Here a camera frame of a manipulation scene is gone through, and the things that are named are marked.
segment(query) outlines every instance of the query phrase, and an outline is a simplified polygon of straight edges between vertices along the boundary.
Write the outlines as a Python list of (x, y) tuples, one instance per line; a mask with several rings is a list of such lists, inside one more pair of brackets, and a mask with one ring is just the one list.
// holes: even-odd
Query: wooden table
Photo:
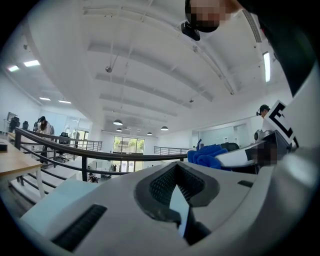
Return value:
[(7, 152), (0, 152), (0, 180), (10, 181), (16, 177), (36, 172), (39, 193), (41, 198), (44, 198), (45, 191), (40, 170), (42, 163), (34, 160), (28, 154), (24, 154), (5, 139), (0, 139), (0, 143), (7, 144)]
[[(13, 132), (8, 132), (7, 134), (8, 134), (8, 141), (9, 141), (10, 139), (12, 139), (12, 140), (15, 140), (15, 139), (16, 139), (16, 134), (15, 134), (15, 133), (13, 133)], [(21, 142), (22, 142), (22, 143), (36, 143), (36, 142), (34, 142), (33, 140), (31, 140), (31, 139), (29, 139), (29, 138), (26, 138), (25, 136), (21, 136)]]

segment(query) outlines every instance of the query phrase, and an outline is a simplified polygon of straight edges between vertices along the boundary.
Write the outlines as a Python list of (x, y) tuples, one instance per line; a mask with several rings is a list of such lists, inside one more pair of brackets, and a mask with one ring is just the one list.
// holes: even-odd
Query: black cap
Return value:
[(197, 20), (197, 14), (191, 13), (190, 0), (185, 0), (184, 10), (186, 19), (188, 20), (188, 22), (194, 30), (198, 30), (204, 33), (211, 33), (219, 27), (219, 21), (213, 22)]
[(270, 111), (270, 108), (268, 105), (262, 105), (259, 109), (259, 116), (261, 116), (261, 112), (263, 112), (264, 110), (268, 110)]

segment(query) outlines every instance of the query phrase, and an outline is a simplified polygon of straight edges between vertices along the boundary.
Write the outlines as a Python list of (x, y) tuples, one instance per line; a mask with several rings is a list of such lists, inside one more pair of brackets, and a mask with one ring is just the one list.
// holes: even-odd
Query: window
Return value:
[(144, 139), (114, 136), (113, 153), (143, 154), (144, 147)]
[[(114, 154), (136, 154), (143, 155), (145, 149), (145, 140), (139, 138), (127, 138), (114, 136), (113, 153)], [(143, 169), (144, 162), (141, 161), (112, 161), (116, 165), (116, 171), (122, 173), (137, 172)]]

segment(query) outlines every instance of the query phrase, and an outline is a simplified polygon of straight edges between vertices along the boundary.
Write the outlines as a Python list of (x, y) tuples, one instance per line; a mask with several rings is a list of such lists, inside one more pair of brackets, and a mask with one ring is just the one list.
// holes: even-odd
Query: ceiling vent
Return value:
[(251, 13), (248, 12), (247, 10), (243, 10), (243, 14), (244, 16), (246, 17), (247, 21), (249, 22), (249, 25), (252, 29), (252, 32), (253, 32), (253, 35), (254, 35), (254, 38), (255, 38), (255, 41), (257, 43), (261, 43), (261, 36), (259, 34), (259, 30), (258, 30), (258, 27), (255, 23), (255, 20), (254, 18), (252, 17)]

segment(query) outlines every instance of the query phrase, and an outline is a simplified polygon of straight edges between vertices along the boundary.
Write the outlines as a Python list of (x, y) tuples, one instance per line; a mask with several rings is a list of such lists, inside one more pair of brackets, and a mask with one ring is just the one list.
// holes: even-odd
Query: security camera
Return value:
[(186, 21), (181, 24), (181, 31), (186, 36), (192, 38), (195, 41), (200, 41), (200, 34), (198, 30), (192, 28), (192, 26)]
[(111, 72), (112, 72), (112, 68), (111, 68), (110, 66), (107, 66), (107, 67), (105, 68), (105, 71), (107, 71), (108, 73), (111, 73)]

